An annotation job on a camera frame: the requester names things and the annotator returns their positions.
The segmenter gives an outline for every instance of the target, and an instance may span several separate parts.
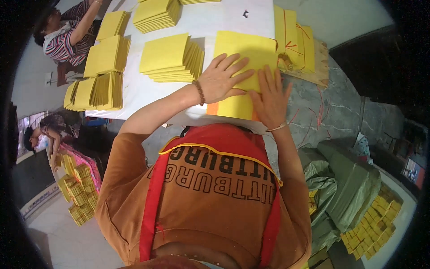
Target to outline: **pink cloth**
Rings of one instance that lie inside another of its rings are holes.
[[[60,149],[66,150],[69,155],[73,156],[75,158],[76,165],[80,165],[80,164],[88,165],[89,171],[91,173],[91,179],[94,182],[94,186],[97,193],[99,193],[101,188],[101,176],[100,176],[100,173],[98,172],[98,168],[95,160],[85,156],[79,151],[74,150],[71,146],[65,143],[60,144]]]

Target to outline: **wooden board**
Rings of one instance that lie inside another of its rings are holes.
[[[327,88],[329,86],[329,50],[325,42],[314,39],[315,73],[305,74],[300,71],[286,71],[285,74],[310,81]]]

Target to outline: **striped shirt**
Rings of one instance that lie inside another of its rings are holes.
[[[73,30],[77,27],[82,17],[88,11],[89,2],[84,0],[61,15],[62,23],[69,23],[70,30],[54,37],[45,49],[45,54],[58,62],[69,61],[73,66],[82,63],[88,55],[90,47],[94,44],[95,37],[92,34],[94,26],[88,30],[88,33],[82,40],[74,46],[70,43],[70,37]]]

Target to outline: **yellow trim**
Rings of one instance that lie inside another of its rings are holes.
[[[255,162],[257,162],[257,163],[261,164],[262,166],[264,166],[265,168],[267,168],[270,172],[272,172],[272,173],[273,173],[273,175],[275,175],[275,178],[276,178],[276,180],[278,181],[278,185],[279,185],[279,187],[282,187],[282,186],[284,185],[284,182],[282,182],[282,180],[280,180],[280,179],[276,176],[276,174],[275,174],[275,172],[272,170],[272,168],[270,168],[269,166],[267,166],[265,163],[261,162],[260,160],[254,159],[254,158],[249,157],[249,156],[244,156],[244,155],[234,154],[234,153],[230,153],[230,152],[220,152],[220,151],[218,151],[218,150],[214,149],[214,148],[213,148],[213,147],[211,147],[211,146],[204,145],[204,144],[196,144],[196,143],[183,143],[183,144],[179,144],[179,145],[177,145],[177,146],[175,146],[175,147],[173,147],[173,148],[171,148],[171,149],[168,149],[168,150],[166,150],[166,151],[163,151],[163,150],[166,148],[166,146],[167,146],[171,141],[173,141],[173,140],[175,140],[175,139],[177,139],[177,138],[179,138],[179,136],[175,136],[175,137],[173,137],[172,139],[170,139],[170,140],[169,140],[169,141],[164,145],[164,147],[163,147],[163,148],[158,152],[158,154],[160,154],[160,155],[164,155],[164,154],[167,154],[167,153],[171,152],[171,151],[172,151],[172,150],[174,150],[175,148],[179,148],[179,147],[183,147],[183,146],[190,146],[190,147],[203,147],[203,148],[207,148],[207,149],[209,149],[209,150],[211,150],[211,151],[213,151],[213,152],[215,152],[216,154],[219,154],[219,155],[226,155],[226,156],[232,156],[232,157],[243,158],[243,159],[250,160],[250,161],[255,161]]]

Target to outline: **window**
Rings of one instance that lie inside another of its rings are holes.
[[[31,126],[33,129],[39,126],[40,121],[48,115],[48,111],[39,112],[34,115],[24,117],[18,120],[19,143],[18,143],[18,158],[27,154],[29,151],[24,147],[24,133],[27,127]],[[48,147],[49,139],[47,136],[39,136],[39,144],[34,148],[37,152]]]

